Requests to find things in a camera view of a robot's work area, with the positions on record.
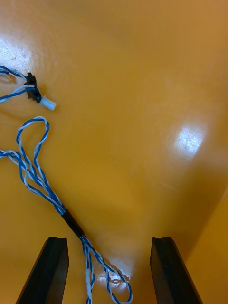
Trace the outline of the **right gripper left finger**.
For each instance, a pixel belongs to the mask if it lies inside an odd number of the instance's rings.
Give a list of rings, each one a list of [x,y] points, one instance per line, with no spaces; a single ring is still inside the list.
[[[68,268],[67,239],[49,237],[45,241],[16,303],[62,303]]]

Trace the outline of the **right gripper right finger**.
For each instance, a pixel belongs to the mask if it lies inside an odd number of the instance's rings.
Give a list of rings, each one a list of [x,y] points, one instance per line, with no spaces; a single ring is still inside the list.
[[[158,304],[202,303],[171,237],[152,239],[150,266]]]

